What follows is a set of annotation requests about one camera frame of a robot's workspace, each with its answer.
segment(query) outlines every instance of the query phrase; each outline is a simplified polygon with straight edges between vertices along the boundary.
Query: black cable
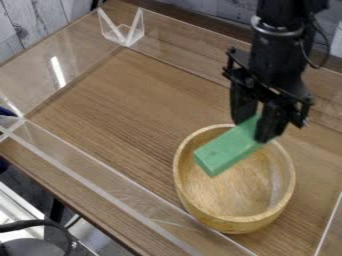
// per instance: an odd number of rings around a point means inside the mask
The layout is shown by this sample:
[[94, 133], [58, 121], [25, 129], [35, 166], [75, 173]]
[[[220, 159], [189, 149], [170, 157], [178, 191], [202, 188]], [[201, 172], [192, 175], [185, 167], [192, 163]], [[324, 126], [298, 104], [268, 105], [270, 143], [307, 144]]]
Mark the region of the black cable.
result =
[[324, 57], [324, 59], [323, 59], [323, 61], [319, 65], [313, 63], [309, 56], [307, 55], [305, 45], [304, 45], [304, 40], [302, 39], [300, 39], [300, 45], [301, 45], [301, 50], [302, 50], [302, 53], [304, 53], [308, 64], [312, 66], [312, 68], [320, 69], [323, 66], [325, 66], [325, 64], [329, 60], [329, 57], [331, 57], [331, 43], [329, 43], [327, 33], [324, 32], [324, 28], [321, 27], [321, 25], [320, 25], [320, 23], [316, 19], [316, 16], [313, 14], [311, 15], [308, 23], [309, 23], [309, 25], [312, 25], [315, 27], [316, 31], [321, 34], [321, 36], [324, 37], [324, 40], [325, 40], [324, 45], [327, 46], [327, 54], [325, 54], [325, 57]]
[[6, 225], [0, 225], [0, 233], [18, 231], [18, 230], [38, 227], [38, 226], [51, 226], [63, 231], [67, 242], [69, 242], [69, 247], [67, 247], [65, 256], [70, 256], [73, 251], [73, 236], [69, 230], [51, 220], [23, 220]]
[[78, 218], [69, 224], [69, 225], [66, 225], [66, 229], [70, 229], [71, 227], [74, 227], [74, 225], [81, 221], [81, 219], [82, 219], [82, 217], [81, 216], [78, 216]]

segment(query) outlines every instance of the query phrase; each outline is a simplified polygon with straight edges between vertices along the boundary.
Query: green sponge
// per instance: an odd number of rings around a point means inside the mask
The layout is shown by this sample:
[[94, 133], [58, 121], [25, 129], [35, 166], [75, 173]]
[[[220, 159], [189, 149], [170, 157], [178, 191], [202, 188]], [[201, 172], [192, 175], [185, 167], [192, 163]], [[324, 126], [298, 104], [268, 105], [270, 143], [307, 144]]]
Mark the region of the green sponge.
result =
[[196, 161], [209, 176], [220, 175], [264, 146], [254, 140], [258, 120], [253, 116], [196, 150]]

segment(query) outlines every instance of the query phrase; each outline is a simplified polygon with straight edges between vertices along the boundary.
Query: wall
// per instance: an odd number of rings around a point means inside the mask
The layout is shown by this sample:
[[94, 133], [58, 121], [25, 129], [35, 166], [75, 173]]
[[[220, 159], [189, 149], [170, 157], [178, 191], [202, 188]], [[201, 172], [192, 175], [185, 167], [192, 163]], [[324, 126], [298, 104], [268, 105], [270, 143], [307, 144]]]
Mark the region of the wall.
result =
[[[234, 20], [244, 24], [250, 23], [252, 16], [256, 13], [258, 0], [160, 0], [161, 2], [176, 4], [180, 7], [204, 12], [225, 19]], [[342, 1], [331, 0], [331, 9], [319, 15], [320, 23], [327, 31], [331, 42], [339, 31], [339, 23], [342, 21]], [[324, 39], [317, 36], [316, 48], [325, 50]], [[335, 42], [335, 47], [342, 48], [342, 41]]]
[[86, 15], [93, 5], [94, 0], [0, 0], [0, 62]]

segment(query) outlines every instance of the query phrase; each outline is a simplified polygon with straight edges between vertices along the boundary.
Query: wooden table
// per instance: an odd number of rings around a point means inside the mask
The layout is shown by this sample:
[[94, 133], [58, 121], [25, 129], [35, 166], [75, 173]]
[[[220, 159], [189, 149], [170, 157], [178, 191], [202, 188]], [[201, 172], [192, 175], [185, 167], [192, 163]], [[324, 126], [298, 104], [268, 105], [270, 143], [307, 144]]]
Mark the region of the wooden table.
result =
[[[114, 6], [133, 8], [110, 1], [107, 8]], [[324, 94], [331, 89], [320, 88]], [[173, 181], [174, 154], [197, 129], [232, 122], [228, 106], [226, 87], [121, 48], [27, 118], [182, 208]], [[280, 139], [297, 169], [294, 197], [273, 225], [253, 234], [232, 236], [258, 255], [313, 255], [342, 191], [341, 139], [339, 131], [316, 123], [302, 131], [290, 127]], [[0, 152], [137, 253], [184, 255], [169, 240], [18, 142], [6, 140]], [[110, 178], [97, 176], [95, 170], [82, 175], [111, 185]]]

